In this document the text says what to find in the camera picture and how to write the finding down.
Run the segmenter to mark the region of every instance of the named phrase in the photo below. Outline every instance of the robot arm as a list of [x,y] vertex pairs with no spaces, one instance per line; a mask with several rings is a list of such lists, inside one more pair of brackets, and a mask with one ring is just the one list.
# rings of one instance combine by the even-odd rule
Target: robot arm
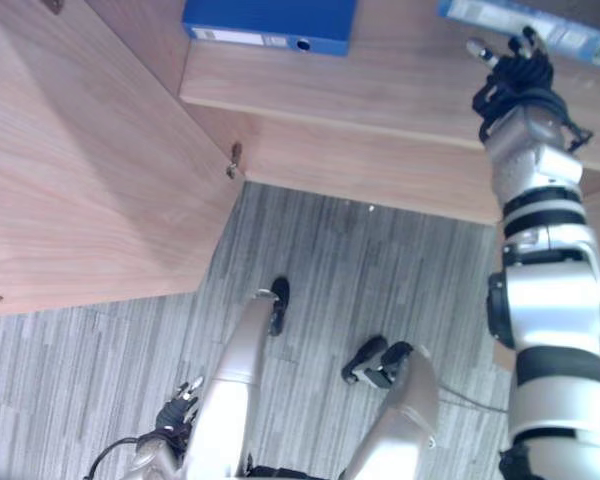
[[[551,90],[553,68],[535,33],[500,57],[474,97],[480,139],[503,212],[503,270],[489,279],[489,330],[516,351],[507,480],[600,480],[600,253],[572,153],[591,137]],[[564,147],[563,127],[575,137]]]

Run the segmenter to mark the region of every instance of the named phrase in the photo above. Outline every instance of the gray carpet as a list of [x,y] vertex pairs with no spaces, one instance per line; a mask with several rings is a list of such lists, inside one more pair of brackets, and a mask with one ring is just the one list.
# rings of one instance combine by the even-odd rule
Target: gray carpet
[[[494,230],[247,184],[197,293],[0,318],[0,475],[81,479],[99,451],[151,429],[172,389],[209,375],[245,300],[288,275],[266,347],[256,462],[336,478],[383,392],[339,370],[369,336],[419,343],[443,382],[506,407],[484,297]],[[442,392],[423,479],[496,479],[506,417]],[[97,478],[122,476],[120,447]]]

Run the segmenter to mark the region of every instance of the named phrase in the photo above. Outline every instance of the wood grain surface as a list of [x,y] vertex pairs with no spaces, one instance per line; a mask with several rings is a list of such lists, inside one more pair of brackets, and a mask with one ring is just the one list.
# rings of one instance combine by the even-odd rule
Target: wood grain surface
[[263,118],[245,168],[249,180],[495,224],[483,151],[348,128]]
[[[181,23],[184,0],[87,0],[104,22],[174,96],[189,51]],[[235,142],[250,155],[252,115],[183,103],[185,110],[229,157]]]
[[[470,99],[487,70],[465,51],[480,34],[439,18],[433,1],[360,0],[345,58],[214,42],[189,52],[181,97],[217,106],[479,150]],[[596,132],[582,154],[600,170],[600,69],[555,58],[556,90]]]
[[0,1],[0,314],[195,289],[226,165],[84,2]]

